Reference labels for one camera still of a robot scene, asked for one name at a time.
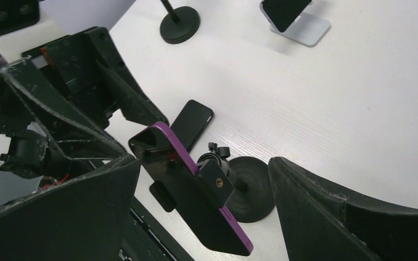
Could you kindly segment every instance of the purple phone case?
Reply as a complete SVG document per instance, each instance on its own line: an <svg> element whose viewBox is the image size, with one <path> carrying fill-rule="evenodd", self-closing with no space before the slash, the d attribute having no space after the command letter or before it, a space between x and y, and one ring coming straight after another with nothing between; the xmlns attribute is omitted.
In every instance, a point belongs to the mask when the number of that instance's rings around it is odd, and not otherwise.
<svg viewBox="0 0 418 261"><path fill-rule="evenodd" d="M175 152L177 152L177 154L180 156L180 158L185 163L185 165L187 165L191 173L193 175L196 175L196 173L199 171L199 168L197 167L193 159L190 157L187 150L181 144L179 139L175 136L174 132L169 128L169 126L167 126L164 122L156 122L155 124L153 124L152 126L148 128L159 129L164 134L164 136L169 140L170 144L175 149ZM226 206L219 208L219 211L222 214L222 216L225 217L226 222L231 226L233 231L238 235L241 242L246 246L246 249L249 251L249 253L251 253L252 250L254 249L254 245L252 244L248 236L245 234L241 226L239 226L235 217L233 217L233 215L231 214L231 212L228 210Z"/></svg>

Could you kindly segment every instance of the black pole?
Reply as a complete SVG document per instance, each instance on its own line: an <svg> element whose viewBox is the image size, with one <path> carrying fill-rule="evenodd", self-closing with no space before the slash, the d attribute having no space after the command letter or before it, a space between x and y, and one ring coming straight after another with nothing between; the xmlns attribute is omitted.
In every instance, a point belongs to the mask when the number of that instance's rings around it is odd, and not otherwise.
<svg viewBox="0 0 418 261"><path fill-rule="evenodd" d="M174 23L180 22L179 16L177 16L177 13L175 12L174 8L172 8L172 5L170 5L168 0L161 0L161 3L163 3L164 7L166 8L167 12L170 15L170 18Z"/></svg>

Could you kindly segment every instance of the black smartphone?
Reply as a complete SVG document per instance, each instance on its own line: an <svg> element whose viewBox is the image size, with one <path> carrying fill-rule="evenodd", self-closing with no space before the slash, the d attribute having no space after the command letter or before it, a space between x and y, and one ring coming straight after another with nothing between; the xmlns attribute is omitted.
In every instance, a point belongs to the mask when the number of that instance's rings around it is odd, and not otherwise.
<svg viewBox="0 0 418 261"><path fill-rule="evenodd" d="M214 112L210 108L195 100L189 100L170 129L187 152L190 152L213 117Z"/></svg>
<svg viewBox="0 0 418 261"><path fill-rule="evenodd" d="M312 0L262 0L260 10L270 24L284 32Z"/></svg>

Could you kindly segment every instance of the round black base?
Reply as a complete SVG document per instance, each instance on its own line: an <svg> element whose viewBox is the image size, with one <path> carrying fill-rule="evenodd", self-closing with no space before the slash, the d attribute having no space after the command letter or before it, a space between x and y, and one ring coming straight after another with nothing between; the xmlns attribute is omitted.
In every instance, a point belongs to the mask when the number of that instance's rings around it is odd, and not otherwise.
<svg viewBox="0 0 418 261"><path fill-rule="evenodd" d="M170 15L166 15L161 22L159 32L168 44L180 44L190 39L198 30L201 22L198 12L191 7L175 9L180 21L174 23Z"/></svg>
<svg viewBox="0 0 418 261"><path fill-rule="evenodd" d="M226 206L235 219L252 223L268 216L275 207L268 165L253 157L234 158L229 165L237 182Z"/></svg>

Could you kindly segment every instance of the wood grain texture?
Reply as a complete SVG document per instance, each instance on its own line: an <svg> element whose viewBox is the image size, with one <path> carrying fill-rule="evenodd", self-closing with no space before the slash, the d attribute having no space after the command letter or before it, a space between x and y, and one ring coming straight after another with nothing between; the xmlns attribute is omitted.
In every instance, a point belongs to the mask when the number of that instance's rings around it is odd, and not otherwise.
<svg viewBox="0 0 418 261"><path fill-rule="evenodd" d="M314 48L268 29L259 0L174 0L201 16L189 41L159 35L165 10L138 1L111 34L140 86L172 122L189 99L216 114L192 152L214 141L236 156L283 156L326 179L418 208L418 1L316 1L332 23ZM126 145L143 126L116 113L107 129ZM248 257L211 252L165 213L142 172L137 197L189 254L204 260L287 260L276 212L242 224Z"/></svg>

